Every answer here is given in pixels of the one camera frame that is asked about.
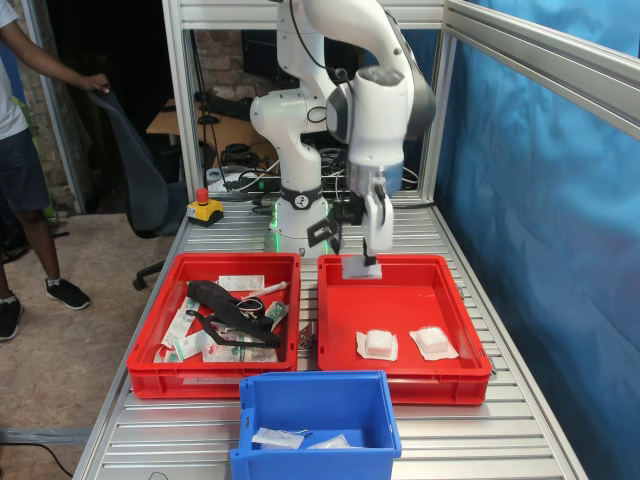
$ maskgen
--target metal work table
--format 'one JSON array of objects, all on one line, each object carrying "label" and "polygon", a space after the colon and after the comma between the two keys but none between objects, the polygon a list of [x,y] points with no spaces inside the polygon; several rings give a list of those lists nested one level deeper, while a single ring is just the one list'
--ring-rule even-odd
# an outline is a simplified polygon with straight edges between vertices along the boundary
[{"label": "metal work table", "polygon": [[[416,194],[398,194],[419,203]],[[184,223],[142,319],[172,259],[181,252],[257,252],[269,218],[250,203],[225,204],[225,218],[210,229]],[[397,406],[402,458],[393,479],[586,478],[502,322],[491,306],[437,208],[397,210],[394,252],[443,256],[461,287],[469,315],[496,374],[477,407]],[[359,252],[357,227],[345,228],[345,253]],[[301,328],[316,320],[317,266],[302,262]],[[142,327],[140,321],[136,333]],[[301,352],[298,369],[316,368],[315,352]],[[75,480],[223,480],[231,478],[229,450],[239,431],[234,401],[139,400],[123,360]]]}]

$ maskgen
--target black sneaker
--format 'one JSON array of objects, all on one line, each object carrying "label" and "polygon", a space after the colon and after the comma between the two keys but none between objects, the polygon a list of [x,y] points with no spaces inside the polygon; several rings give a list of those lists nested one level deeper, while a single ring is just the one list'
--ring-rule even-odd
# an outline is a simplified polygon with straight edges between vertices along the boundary
[{"label": "black sneaker", "polygon": [[89,297],[73,283],[60,279],[55,285],[49,286],[45,280],[47,287],[47,297],[54,300],[60,300],[71,310],[82,310],[91,305]]},{"label": "black sneaker", "polygon": [[11,303],[0,303],[0,342],[11,340],[18,334],[21,314],[22,306],[17,298]]}]

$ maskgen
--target blue bin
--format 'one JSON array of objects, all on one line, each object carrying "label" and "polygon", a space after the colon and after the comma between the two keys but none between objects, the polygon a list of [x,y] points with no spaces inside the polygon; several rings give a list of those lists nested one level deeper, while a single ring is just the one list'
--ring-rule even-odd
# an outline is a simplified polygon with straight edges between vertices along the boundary
[{"label": "blue bin", "polygon": [[[389,480],[402,445],[384,372],[259,375],[240,384],[242,423],[233,480]],[[261,450],[260,427],[312,432],[297,450]],[[307,450],[344,434],[352,447]]]}]

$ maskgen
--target brick wall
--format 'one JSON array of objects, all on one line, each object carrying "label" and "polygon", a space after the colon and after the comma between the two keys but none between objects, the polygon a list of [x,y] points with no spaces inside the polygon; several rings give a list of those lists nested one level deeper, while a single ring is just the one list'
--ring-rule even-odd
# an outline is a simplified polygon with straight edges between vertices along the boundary
[{"label": "brick wall", "polygon": [[[28,34],[28,28],[24,19],[24,10],[21,0],[9,0],[18,14],[20,28]],[[36,11],[34,16],[43,36],[43,47],[49,53],[56,55],[55,40],[49,23],[49,15],[45,2],[34,2]],[[74,211],[73,197],[69,189],[67,177],[62,164],[58,144],[56,143],[51,117],[47,109],[44,90],[40,82],[40,75],[18,62],[20,79],[24,90],[27,105],[31,116],[31,123],[38,144],[40,163],[47,180],[49,194],[54,208],[57,210]],[[79,120],[75,107],[66,90],[66,86],[54,82],[54,96],[60,107],[60,113],[65,121],[61,125],[63,134],[69,148],[70,162],[72,163],[80,189],[89,198],[93,191],[90,173],[87,164],[87,151],[89,139]]]},{"label": "brick wall", "polygon": [[196,42],[207,90],[228,100],[267,94],[278,87],[244,72],[239,30],[197,31]]}]

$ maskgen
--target shorts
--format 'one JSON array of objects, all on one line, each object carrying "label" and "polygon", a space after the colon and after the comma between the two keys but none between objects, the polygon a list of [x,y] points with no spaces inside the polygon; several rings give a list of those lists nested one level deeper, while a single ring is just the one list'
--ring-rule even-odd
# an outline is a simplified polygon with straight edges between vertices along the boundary
[{"label": "shorts", "polygon": [[49,206],[47,184],[28,128],[0,140],[0,190],[14,212]]}]

